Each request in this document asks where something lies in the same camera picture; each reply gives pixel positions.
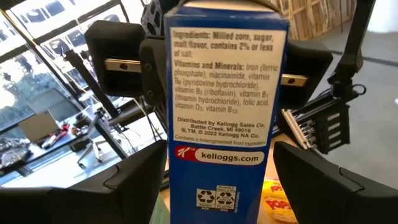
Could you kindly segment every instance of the floor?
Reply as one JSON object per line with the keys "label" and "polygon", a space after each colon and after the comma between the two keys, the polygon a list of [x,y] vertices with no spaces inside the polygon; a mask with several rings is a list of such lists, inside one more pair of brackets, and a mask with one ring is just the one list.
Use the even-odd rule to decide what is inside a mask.
{"label": "floor", "polygon": [[[394,171],[398,170],[398,105],[395,103],[398,98],[397,11],[398,1],[377,0],[369,30],[363,42],[363,55],[381,59],[382,63],[374,63],[374,60],[364,61],[361,71],[354,77],[354,82],[366,85],[368,92],[349,103],[351,106],[349,111],[351,144],[342,146],[326,156],[335,164],[396,189],[398,189],[398,173]],[[335,52],[342,52],[349,26],[350,24],[344,24],[343,32],[338,27],[316,40],[323,42]],[[314,96],[329,87],[326,79],[340,59],[338,54],[334,56],[335,59]],[[151,119],[160,128],[153,114]],[[152,133],[145,118],[132,124],[131,129],[140,135],[139,137],[134,131],[126,132],[133,146],[142,149],[153,142]],[[126,143],[123,138],[120,139],[123,140],[125,148],[129,149],[128,142]],[[62,159],[57,159],[59,156],[55,156],[54,160],[57,161],[50,161],[49,165],[38,169],[28,177],[16,177],[14,180],[7,180],[7,183],[1,183],[2,179],[0,179],[0,185],[68,187],[119,160],[108,146],[104,144],[101,148],[105,152],[105,160],[102,164],[97,163],[92,154],[85,161],[88,167],[83,170],[76,164],[78,154],[68,151],[58,152],[67,155]]]}

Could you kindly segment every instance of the yellow package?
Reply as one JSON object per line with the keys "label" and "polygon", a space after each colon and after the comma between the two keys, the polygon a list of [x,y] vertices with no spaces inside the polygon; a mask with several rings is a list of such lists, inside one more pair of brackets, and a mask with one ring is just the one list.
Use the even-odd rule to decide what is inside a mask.
{"label": "yellow package", "polygon": [[272,224],[297,224],[282,185],[277,180],[265,180],[262,186],[262,206],[265,206]]}

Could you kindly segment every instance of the laptop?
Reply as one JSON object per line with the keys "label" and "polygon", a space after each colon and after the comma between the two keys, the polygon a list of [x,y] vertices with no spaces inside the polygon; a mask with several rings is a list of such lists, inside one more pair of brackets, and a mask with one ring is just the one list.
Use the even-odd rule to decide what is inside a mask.
{"label": "laptop", "polygon": [[21,121],[18,126],[30,142],[36,142],[59,128],[48,110]]}

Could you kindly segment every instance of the recycling symbol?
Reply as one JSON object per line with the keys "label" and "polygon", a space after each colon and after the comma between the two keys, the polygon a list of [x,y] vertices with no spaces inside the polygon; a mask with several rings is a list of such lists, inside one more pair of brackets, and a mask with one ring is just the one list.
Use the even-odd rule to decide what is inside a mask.
{"label": "recycling symbol", "polygon": [[231,205],[234,202],[234,197],[229,192],[222,192],[217,197],[217,202],[220,204]]}
{"label": "recycling symbol", "polygon": [[198,194],[198,199],[200,202],[203,203],[211,203],[214,201],[215,197],[213,195],[213,193],[209,190],[202,190],[199,194]]}

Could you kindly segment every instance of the blue cereal box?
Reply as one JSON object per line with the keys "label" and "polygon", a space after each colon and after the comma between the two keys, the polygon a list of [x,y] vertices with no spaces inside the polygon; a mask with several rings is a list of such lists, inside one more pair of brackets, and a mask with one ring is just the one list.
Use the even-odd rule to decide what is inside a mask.
{"label": "blue cereal box", "polygon": [[251,1],[165,15],[171,224],[255,224],[289,22]]}

